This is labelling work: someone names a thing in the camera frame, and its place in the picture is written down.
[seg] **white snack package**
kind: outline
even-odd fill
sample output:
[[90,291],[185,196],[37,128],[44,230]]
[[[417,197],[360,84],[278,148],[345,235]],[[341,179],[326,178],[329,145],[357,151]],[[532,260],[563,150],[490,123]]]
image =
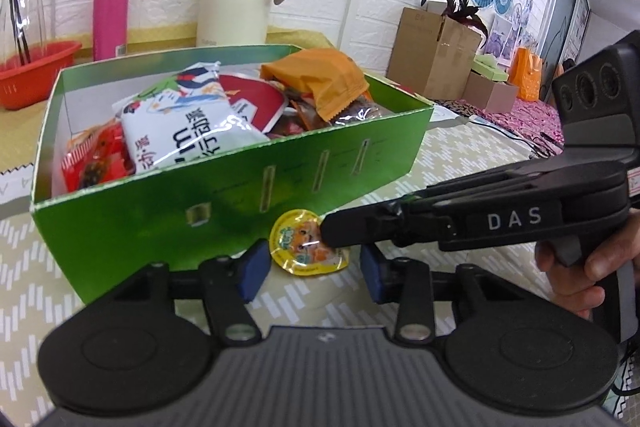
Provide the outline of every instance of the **white snack package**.
[[136,172],[269,140],[235,114],[218,82],[219,67],[198,62],[113,105]]

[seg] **round black disc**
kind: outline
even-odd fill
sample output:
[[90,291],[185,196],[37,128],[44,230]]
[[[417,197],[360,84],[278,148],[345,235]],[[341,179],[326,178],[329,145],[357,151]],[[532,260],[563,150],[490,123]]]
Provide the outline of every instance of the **round black disc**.
[[520,414],[560,413],[606,393],[618,367],[613,339],[550,303],[491,303],[447,338],[454,375],[480,400]]
[[209,337],[148,305],[85,309],[45,338],[38,371],[56,405],[118,416],[176,400],[209,367]]

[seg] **human hand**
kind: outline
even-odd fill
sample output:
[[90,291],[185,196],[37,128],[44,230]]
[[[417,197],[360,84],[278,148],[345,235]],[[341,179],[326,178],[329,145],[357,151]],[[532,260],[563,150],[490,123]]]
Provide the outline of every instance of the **human hand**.
[[536,245],[536,263],[554,292],[552,301],[584,319],[604,301],[604,289],[595,283],[633,260],[636,283],[640,268],[640,212],[632,210],[622,230],[609,237],[591,253],[584,265],[566,268],[556,261],[550,243]]

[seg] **door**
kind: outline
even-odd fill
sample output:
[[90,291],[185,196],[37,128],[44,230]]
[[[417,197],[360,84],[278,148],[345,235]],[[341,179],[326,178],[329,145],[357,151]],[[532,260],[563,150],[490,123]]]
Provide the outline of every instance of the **door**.
[[551,81],[554,78],[554,72],[556,71],[560,61],[560,54],[562,53],[562,48],[564,48],[564,41],[566,40],[567,33],[569,32],[571,17],[574,13],[575,2],[576,0],[556,0],[554,13],[551,16],[549,31],[546,34],[545,44],[542,47],[541,58],[543,60],[543,88],[540,95],[543,100],[545,100],[546,92],[551,86]]

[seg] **chopsticks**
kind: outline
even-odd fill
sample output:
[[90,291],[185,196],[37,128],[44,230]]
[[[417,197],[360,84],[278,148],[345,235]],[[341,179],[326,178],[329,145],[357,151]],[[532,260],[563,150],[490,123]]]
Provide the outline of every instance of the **chopsticks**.
[[31,55],[29,53],[29,46],[27,44],[27,37],[22,30],[22,17],[20,15],[20,4],[18,0],[9,0],[9,14],[11,16],[12,29],[14,31],[15,45],[18,48],[18,55],[20,55],[20,64],[31,63]]

